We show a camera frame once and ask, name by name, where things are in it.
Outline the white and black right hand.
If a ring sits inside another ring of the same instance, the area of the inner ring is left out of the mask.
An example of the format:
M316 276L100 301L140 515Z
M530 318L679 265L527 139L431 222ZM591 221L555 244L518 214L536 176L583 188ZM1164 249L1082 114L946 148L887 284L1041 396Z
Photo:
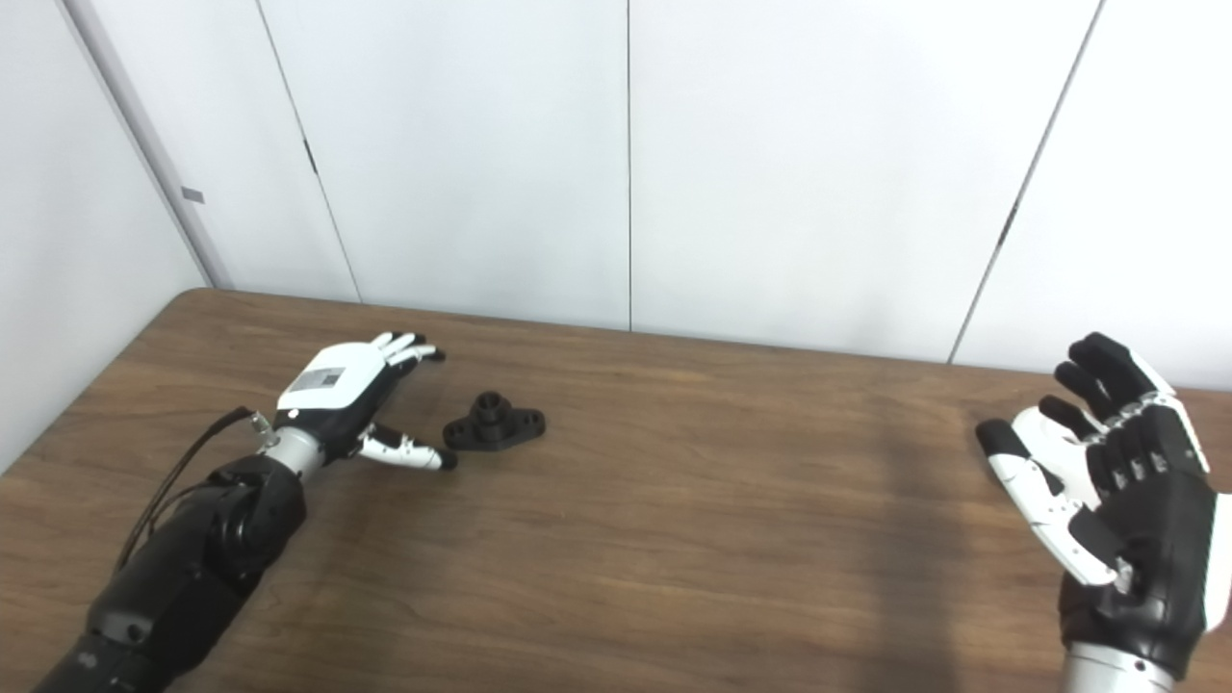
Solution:
M975 425L991 474L1062 568L1062 692L1170 692L1230 614L1230 494L1177 390L1092 332L1046 396Z

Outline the white and black left hand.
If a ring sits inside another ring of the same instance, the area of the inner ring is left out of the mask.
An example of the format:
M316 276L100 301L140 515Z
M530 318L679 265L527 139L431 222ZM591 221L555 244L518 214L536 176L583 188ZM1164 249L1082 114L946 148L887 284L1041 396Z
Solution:
M457 469L456 453L432 448L377 419L407 374L423 361L445 358L423 335L400 332L317 351L280 395L274 439L262 454L299 477L356 456L395 469Z

